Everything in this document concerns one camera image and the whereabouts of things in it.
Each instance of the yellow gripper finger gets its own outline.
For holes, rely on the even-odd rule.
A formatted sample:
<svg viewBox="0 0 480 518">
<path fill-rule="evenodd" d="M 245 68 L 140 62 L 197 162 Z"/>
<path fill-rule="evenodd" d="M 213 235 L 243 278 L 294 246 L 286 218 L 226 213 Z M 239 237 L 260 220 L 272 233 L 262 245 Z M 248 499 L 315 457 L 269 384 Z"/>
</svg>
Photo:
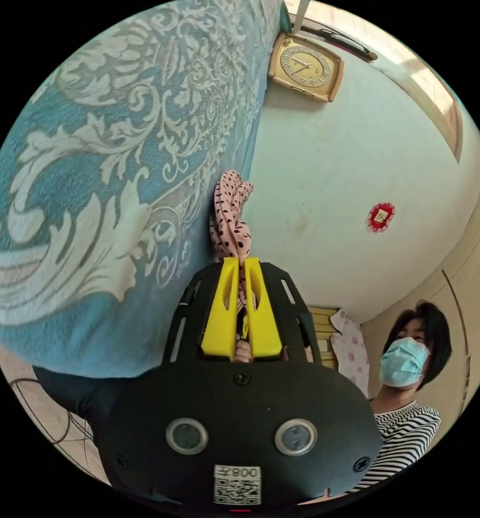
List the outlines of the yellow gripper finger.
<svg viewBox="0 0 480 518">
<path fill-rule="evenodd" d="M 252 358 L 279 356 L 282 350 L 281 339 L 263 281 L 260 260 L 257 257 L 248 257 L 245 260 L 245 279 L 247 283 L 247 316 Z M 256 297 L 256 309 L 252 302 L 251 293 L 254 293 Z"/>
<path fill-rule="evenodd" d="M 230 361 L 234 359 L 239 269 L 240 263 L 236 257 L 224 259 L 202 339 L 201 348 L 206 356 L 227 357 Z"/>
</svg>

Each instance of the screw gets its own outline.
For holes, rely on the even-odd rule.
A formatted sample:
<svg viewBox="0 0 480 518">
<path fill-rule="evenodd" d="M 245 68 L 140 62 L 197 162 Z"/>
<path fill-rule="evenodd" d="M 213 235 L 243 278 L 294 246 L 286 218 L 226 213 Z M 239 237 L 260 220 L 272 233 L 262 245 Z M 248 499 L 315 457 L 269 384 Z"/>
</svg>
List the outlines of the screw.
<svg viewBox="0 0 480 518">
<path fill-rule="evenodd" d="M 355 473 L 360 473 L 364 471 L 369 466 L 369 457 L 360 457 L 355 464 L 353 464 L 353 471 Z"/>
<path fill-rule="evenodd" d="M 234 382 L 240 387 L 245 387 L 251 381 L 251 375 L 247 372 L 236 372 L 233 376 Z"/>
<path fill-rule="evenodd" d="M 116 457 L 116 463 L 121 469 L 128 469 L 129 462 L 122 455 Z"/>
</svg>

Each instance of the stacked boxes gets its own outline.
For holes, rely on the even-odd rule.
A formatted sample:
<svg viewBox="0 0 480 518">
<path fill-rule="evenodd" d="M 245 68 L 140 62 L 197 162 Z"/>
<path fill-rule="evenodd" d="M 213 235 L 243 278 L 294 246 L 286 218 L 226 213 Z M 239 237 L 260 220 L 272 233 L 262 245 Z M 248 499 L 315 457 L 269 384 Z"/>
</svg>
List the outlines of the stacked boxes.
<svg viewBox="0 0 480 518">
<path fill-rule="evenodd" d="M 322 364 L 330 369 L 339 370 L 339 363 L 335 355 L 330 337 L 338 331 L 332 326 L 330 317 L 338 312 L 338 309 L 308 308 L 314 320 L 315 334 L 319 351 L 321 351 Z"/>
</svg>

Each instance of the gold clock frame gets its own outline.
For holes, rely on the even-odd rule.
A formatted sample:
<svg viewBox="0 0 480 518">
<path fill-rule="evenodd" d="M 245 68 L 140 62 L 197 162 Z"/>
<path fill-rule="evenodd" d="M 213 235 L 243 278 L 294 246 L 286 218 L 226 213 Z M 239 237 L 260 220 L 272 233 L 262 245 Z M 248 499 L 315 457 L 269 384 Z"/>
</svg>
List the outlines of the gold clock frame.
<svg viewBox="0 0 480 518">
<path fill-rule="evenodd" d="M 336 63 L 335 67 L 335 77 L 326 85 L 327 90 L 324 94 L 315 93 L 309 88 L 301 88 L 298 84 L 293 84 L 292 81 L 283 79 L 285 72 L 280 63 L 280 57 L 284 50 L 283 44 L 285 40 L 291 38 L 296 42 L 301 42 L 304 46 L 307 47 L 315 47 L 319 49 L 321 54 L 330 58 L 332 61 Z M 289 88 L 291 90 L 296 90 L 300 93 L 305 94 L 306 96 L 316 100 L 321 101 L 323 103 L 332 103 L 339 91 L 339 86 L 341 85 L 342 76 L 344 73 L 344 61 L 340 56 L 332 52 L 329 48 L 322 45 L 320 42 L 316 42 L 314 39 L 307 38 L 306 36 L 302 36 L 299 34 L 280 34 L 276 41 L 274 42 L 274 47 L 272 50 L 271 58 L 268 64 L 268 76 L 277 83 L 278 85 L 284 86 L 285 88 Z"/>
</svg>

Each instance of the black hair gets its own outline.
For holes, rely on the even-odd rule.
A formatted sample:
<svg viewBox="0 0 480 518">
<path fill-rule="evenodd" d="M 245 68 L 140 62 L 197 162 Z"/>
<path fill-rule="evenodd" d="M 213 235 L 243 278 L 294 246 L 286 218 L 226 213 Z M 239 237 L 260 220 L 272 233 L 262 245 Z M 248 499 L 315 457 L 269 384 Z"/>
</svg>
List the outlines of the black hair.
<svg viewBox="0 0 480 518">
<path fill-rule="evenodd" d="M 420 390 L 424 385 L 435 379 L 444 369 L 452 354 L 450 345 L 449 324 L 445 315 L 436 304 L 419 301 L 415 309 L 408 309 L 401 313 L 391 328 L 389 337 L 382 354 L 385 354 L 389 346 L 396 340 L 402 329 L 415 318 L 421 318 L 425 329 L 425 344 L 431 353 L 431 361 L 423 377 Z"/>
</svg>

